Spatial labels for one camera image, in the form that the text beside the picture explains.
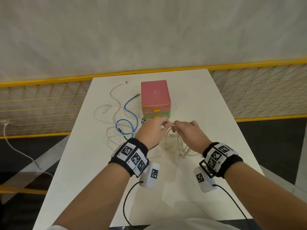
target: pink box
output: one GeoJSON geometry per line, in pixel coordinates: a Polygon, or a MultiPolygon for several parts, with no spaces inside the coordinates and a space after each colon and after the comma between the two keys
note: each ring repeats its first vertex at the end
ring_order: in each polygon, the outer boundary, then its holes
{"type": "Polygon", "coordinates": [[[141,82],[141,95],[144,114],[171,111],[171,97],[166,80],[141,82]]]}

